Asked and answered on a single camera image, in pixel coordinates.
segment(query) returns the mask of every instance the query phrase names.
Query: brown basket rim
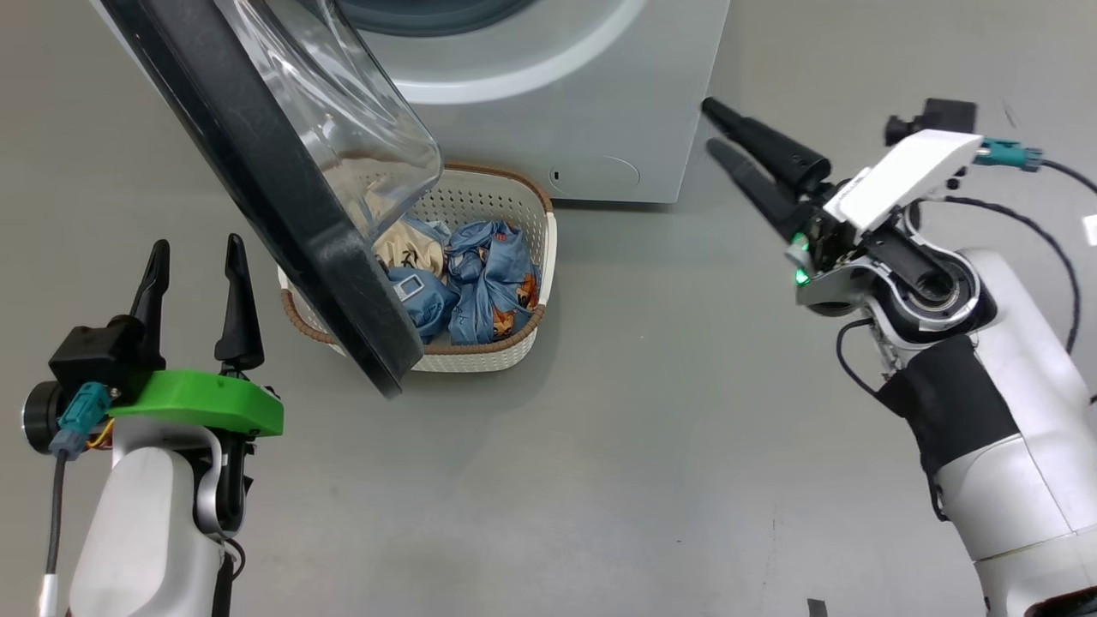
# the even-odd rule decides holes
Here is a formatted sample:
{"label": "brown basket rim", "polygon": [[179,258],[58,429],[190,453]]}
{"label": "brown basket rim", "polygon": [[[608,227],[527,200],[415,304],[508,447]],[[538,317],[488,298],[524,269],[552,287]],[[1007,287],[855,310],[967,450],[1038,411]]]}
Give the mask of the brown basket rim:
{"label": "brown basket rim", "polygon": [[[552,198],[548,197],[547,191],[541,188],[540,184],[530,180],[524,175],[517,171],[511,171],[509,169],[502,169],[500,167],[493,167],[488,165],[479,165],[473,162],[446,162],[445,169],[451,171],[467,171],[471,173],[484,173],[487,176],[499,176],[513,180],[521,184],[524,184],[528,189],[533,191],[533,194],[538,195],[541,201],[541,205],[545,209],[545,213],[552,213]],[[325,345],[339,345],[335,337],[326,332],[320,332],[313,326],[305,323],[302,318],[301,312],[297,311],[297,304],[294,302],[293,292],[287,289],[282,290],[282,311],[285,316],[293,324],[293,327],[297,329],[301,334],[312,338],[317,343],[323,343]],[[525,340],[533,330],[538,328],[541,323],[541,318],[544,317],[545,305],[538,304],[533,308],[533,315],[530,316],[530,321],[522,327],[522,329],[516,332],[514,334],[508,336],[507,338],[496,341],[488,343],[486,345],[427,345],[426,355],[427,356],[473,356],[477,354],[496,354],[499,351],[505,351],[511,347],[518,345],[519,343]]]}

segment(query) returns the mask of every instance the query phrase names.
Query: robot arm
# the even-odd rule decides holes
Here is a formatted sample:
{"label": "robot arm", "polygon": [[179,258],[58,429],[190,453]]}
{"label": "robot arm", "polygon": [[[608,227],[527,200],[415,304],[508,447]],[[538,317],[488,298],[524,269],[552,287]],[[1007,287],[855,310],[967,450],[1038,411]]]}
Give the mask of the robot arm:
{"label": "robot arm", "polygon": [[702,109],[774,178],[709,143],[789,243],[796,302],[871,325],[889,371],[866,389],[911,426],[988,614],[1097,612],[1097,438],[1082,375],[998,255],[934,246],[916,226],[920,200],[958,170],[999,164],[1003,144],[1022,169],[1040,153],[974,134],[972,103],[930,100],[915,123],[892,119],[883,160],[832,186],[821,155],[713,99]]}
{"label": "robot arm", "polygon": [[[59,470],[84,450],[91,424],[103,425],[104,412],[112,418],[102,429],[111,433],[112,470],[69,593],[79,617],[227,617],[242,568],[226,545],[242,560],[231,538],[244,524],[251,482],[245,458],[257,437],[282,433],[282,403],[244,372],[263,362],[263,348],[242,240],[235,234],[228,240],[217,374],[167,370],[160,357],[168,257],[167,242],[158,242],[129,315],[72,330],[50,359],[57,381],[36,386],[23,410],[27,440],[57,456]],[[97,391],[101,406],[81,404]],[[75,410],[83,412],[80,422]],[[59,491],[55,482],[50,554]],[[56,591],[47,564],[39,617],[57,614]]]}

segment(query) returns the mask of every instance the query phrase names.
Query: white plastic basket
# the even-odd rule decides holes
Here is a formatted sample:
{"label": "white plastic basket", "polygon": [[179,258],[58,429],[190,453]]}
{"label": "white plastic basket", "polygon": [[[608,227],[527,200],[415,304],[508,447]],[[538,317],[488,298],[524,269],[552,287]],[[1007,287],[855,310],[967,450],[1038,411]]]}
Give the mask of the white plastic basket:
{"label": "white plastic basket", "polygon": [[[548,194],[512,171],[450,164],[445,166],[438,184],[411,210],[411,215],[420,221],[443,221],[451,229],[474,221],[507,221],[522,228],[530,259],[541,267],[540,304],[533,310],[533,317],[525,327],[488,345],[428,345],[426,355],[411,370],[475,373],[501,371],[517,364],[536,340],[538,326],[548,304],[553,271],[556,269],[556,217]],[[281,268],[279,282],[282,285],[282,306],[294,326],[305,336],[343,354]]]}

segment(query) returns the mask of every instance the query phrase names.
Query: black cable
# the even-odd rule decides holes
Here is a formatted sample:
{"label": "black cable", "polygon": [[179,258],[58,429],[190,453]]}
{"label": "black cable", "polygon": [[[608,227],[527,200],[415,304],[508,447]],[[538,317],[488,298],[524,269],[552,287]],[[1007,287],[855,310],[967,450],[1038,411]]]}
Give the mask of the black cable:
{"label": "black cable", "polygon": [[240,542],[231,538],[225,538],[225,543],[236,549],[237,554],[240,556],[240,566],[236,569],[236,572],[233,572],[233,580],[235,581],[240,575],[240,572],[244,572],[244,566],[248,563],[248,553],[244,552],[244,547],[240,546]]}
{"label": "black cable", "polygon": [[1089,178],[1086,178],[1085,176],[1082,175],[1081,171],[1077,171],[1075,169],[1066,167],[1062,162],[1055,162],[1054,160],[1043,159],[1043,162],[1041,165],[1043,165],[1043,167],[1050,167],[1050,168],[1054,169],[1055,171],[1059,171],[1060,173],[1065,173],[1065,175],[1070,176],[1071,178],[1074,178],[1078,182],[1082,182],[1083,184],[1085,184],[1085,187],[1087,189],[1089,189],[1090,191],[1097,193],[1097,182],[1094,182]]}
{"label": "black cable", "polygon": [[836,356],[838,356],[838,363],[841,364],[841,370],[846,371],[846,374],[849,375],[849,379],[853,380],[853,383],[859,385],[861,390],[868,392],[869,396],[875,399],[877,397],[875,390],[869,388],[869,384],[864,383],[864,380],[857,377],[857,373],[853,372],[853,369],[849,368],[849,363],[846,362],[846,357],[841,352],[841,344],[846,340],[846,333],[848,333],[853,328],[860,328],[871,325],[872,325],[872,319],[858,319],[856,322],[849,322],[848,324],[841,326],[841,329],[838,330],[838,337],[834,341],[834,352]]}
{"label": "black cable", "polygon": [[[1044,160],[1043,162],[1044,165],[1048,165],[1048,162],[1053,162],[1053,161]],[[1065,251],[1063,251],[1063,247],[1059,245],[1059,240],[1056,240],[1054,236],[1052,236],[1048,232],[1044,232],[1043,227],[1038,225],[1036,221],[1029,218],[1028,216],[1025,216],[1024,214],[1016,212],[1010,207],[1006,207],[1000,203],[991,203],[977,199],[958,198],[952,195],[946,197],[945,201],[950,203],[961,203],[964,205],[974,205],[975,207],[982,207],[983,210],[989,210],[991,212],[1005,214],[1006,216],[1013,218],[1014,221],[1024,223],[1028,228],[1036,232],[1037,235],[1039,235],[1041,238],[1044,239],[1044,242],[1051,245],[1051,248],[1054,249],[1055,255],[1059,256],[1060,261],[1063,262],[1063,267],[1066,268],[1067,278],[1071,279],[1071,294],[1074,296],[1074,307],[1071,311],[1071,329],[1066,334],[1066,344],[1064,345],[1064,347],[1066,348],[1067,354],[1073,352],[1074,341],[1078,338],[1078,326],[1082,323],[1082,289],[1078,287],[1078,274],[1077,272],[1074,271],[1074,263],[1071,262],[1071,258],[1066,256]]]}
{"label": "black cable", "polygon": [[66,452],[58,452],[54,467],[54,506],[49,517],[49,548],[46,551],[46,574],[57,573],[57,551],[61,545],[61,492],[65,489]]}

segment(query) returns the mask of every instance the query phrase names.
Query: washing machine body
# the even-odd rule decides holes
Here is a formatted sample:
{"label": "washing machine body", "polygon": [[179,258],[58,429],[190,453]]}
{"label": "washing machine body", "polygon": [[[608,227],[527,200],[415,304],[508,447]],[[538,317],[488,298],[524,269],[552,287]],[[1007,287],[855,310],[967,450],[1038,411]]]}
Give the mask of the washing machine body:
{"label": "washing machine body", "polygon": [[670,203],[728,0],[341,0],[450,159]]}

